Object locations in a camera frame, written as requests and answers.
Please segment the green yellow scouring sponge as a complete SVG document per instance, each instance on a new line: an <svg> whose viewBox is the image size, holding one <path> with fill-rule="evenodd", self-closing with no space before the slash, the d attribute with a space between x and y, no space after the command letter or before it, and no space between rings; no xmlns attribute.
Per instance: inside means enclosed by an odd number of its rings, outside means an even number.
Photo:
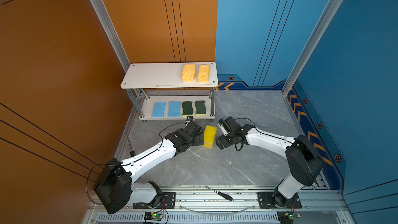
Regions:
<svg viewBox="0 0 398 224"><path fill-rule="evenodd" d="M192 104L193 104L192 101L182 102L182 116L187 117L193 115L194 109Z"/></svg>
<svg viewBox="0 0 398 224"><path fill-rule="evenodd" d="M195 101L195 107L196 107L196 115L197 116L206 116L207 114L207 108L205 105L206 101Z"/></svg>

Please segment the blue sponge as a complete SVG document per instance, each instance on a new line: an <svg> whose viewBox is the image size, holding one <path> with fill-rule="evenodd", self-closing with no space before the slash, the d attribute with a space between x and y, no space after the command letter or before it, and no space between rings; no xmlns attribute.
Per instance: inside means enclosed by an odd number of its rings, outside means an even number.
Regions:
<svg viewBox="0 0 398 224"><path fill-rule="evenodd" d="M180 117L181 101L170 101L168 117Z"/></svg>
<svg viewBox="0 0 398 224"><path fill-rule="evenodd" d="M153 105L152 118L163 118L166 108L166 102L155 102Z"/></svg>

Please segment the orange yellow sponge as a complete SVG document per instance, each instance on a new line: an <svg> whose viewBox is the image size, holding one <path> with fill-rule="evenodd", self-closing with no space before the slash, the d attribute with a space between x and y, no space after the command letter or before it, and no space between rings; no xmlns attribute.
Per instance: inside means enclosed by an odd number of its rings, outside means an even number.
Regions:
<svg viewBox="0 0 398 224"><path fill-rule="evenodd" d="M198 76L197 76L198 83L208 83L209 71L210 71L209 65L200 65Z"/></svg>
<svg viewBox="0 0 398 224"><path fill-rule="evenodd" d="M196 65L185 64L182 70L182 81L184 83L194 82L196 77Z"/></svg>

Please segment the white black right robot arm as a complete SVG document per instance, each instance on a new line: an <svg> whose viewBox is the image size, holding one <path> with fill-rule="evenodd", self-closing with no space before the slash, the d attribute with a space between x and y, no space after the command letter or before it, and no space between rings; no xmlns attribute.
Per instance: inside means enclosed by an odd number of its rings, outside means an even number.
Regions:
<svg viewBox="0 0 398 224"><path fill-rule="evenodd" d="M310 140L299 135L296 138L285 137L257 129L254 124L241 126L233 117L220 119L218 126L223 135L216 138L220 149L237 145L257 146L274 152L288 162L289 174L281 181L273 192L272 199L278 208L292 205L294 197L305 186L312 186L324 168L324 160Z"/></svg>

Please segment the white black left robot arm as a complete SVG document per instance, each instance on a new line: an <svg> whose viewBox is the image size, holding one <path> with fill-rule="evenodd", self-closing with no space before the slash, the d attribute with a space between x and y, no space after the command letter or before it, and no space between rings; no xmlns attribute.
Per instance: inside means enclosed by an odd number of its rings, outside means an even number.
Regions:
<svg viewBox="0 0 398 224"><path fill-rule="evenodd" d="M128 159L111 159L103 165L93 190L108 214L114 214L128 204L143 203L150 208L161 207L162 190L153 181L137 183L146 172L185 152L191 146L204 144L204 129L195 121L161 138L150 149Z"/></svg>

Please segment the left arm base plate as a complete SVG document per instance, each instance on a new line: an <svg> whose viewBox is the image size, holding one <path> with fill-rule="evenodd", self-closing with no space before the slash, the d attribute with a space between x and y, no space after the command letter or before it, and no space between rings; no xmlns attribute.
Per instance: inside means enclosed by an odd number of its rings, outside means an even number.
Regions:
<svg viewBox="0 0 398 224"><path fill-rule="evenodd" d="M157 194L150 203L134 203L134 209L174 209L176 201L176 192L162 192Z"/></svg>

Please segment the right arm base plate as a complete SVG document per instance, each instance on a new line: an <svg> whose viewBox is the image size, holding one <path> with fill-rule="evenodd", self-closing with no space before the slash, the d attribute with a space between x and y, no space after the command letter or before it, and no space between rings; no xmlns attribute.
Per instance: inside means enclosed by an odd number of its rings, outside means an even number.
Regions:
<svg viewBox="0 0 398 224"><path fill-rule="evenodd" d="M258 192L258 203L261 209L266 208L302 208L302 203L298 193L292 198L287 199L280 193L274 192Z"/></svg>

